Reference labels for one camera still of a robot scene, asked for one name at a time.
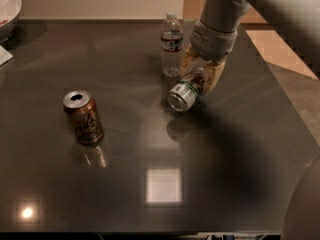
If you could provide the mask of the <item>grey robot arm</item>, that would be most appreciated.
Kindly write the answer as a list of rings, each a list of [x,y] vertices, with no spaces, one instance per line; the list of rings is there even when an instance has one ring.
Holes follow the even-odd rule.
[[[243,15],[253,7],[304,60],[320,72],[320,0],[206,0],[194,25],[180,68],[189,73],[201,58],[204,91],[210,92],[224,69]],[[320,159],[306,167],[291,198],[281,240],[320,240]]]

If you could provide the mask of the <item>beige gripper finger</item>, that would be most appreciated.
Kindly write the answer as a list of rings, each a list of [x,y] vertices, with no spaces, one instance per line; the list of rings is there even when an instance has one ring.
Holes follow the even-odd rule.
[[[199,60],[199,54],[192,47],[192,45],[189,44],[182,57],[179,76],[184,77],[186,74],[190,73],[194,65],[197,64]]]
[[[226,61],[208,61],[203,68],[203,93],[208,94],[217,85],[222,72],[224,71]]]

